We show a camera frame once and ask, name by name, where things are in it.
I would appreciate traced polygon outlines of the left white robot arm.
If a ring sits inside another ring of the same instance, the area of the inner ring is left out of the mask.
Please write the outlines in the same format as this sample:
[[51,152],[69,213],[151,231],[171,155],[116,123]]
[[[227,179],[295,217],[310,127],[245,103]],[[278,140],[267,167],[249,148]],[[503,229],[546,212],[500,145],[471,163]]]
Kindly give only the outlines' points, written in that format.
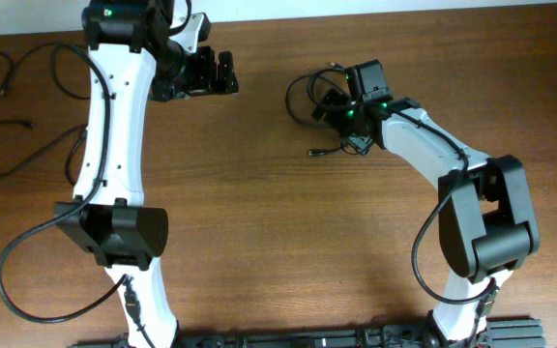
[[88,203],[58,226],[116,283],[129,327],[125,346],[173,347],[178,322],[161,274],[167,212],[144,204],[146,106],[238,93],[233,57],[205,45],[206,14],[179,16],[171,1],[93,1],[82,26],[97,71],[73,199]]

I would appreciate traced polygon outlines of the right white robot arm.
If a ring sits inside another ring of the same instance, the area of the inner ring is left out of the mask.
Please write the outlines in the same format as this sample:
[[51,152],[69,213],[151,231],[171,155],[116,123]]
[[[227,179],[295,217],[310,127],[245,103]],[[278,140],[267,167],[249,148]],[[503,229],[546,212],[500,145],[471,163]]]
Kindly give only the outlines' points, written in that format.
[[[382,64],[338,64],[308,77],[313,117],[339,132],[342,146],[363,155],[372,146],[417,170],[438,202],[417,233],[411,268],[437,304],[422,324],[388,325],[385,347],[543,347],[537,319],[488,320],[502,285],[540,247],[529,185],[521,161],[492,157],[438,126],[408,97],[397,99]],[[425,232],[439,224],[450,268],[443,293],[425,282],[418,263]]]

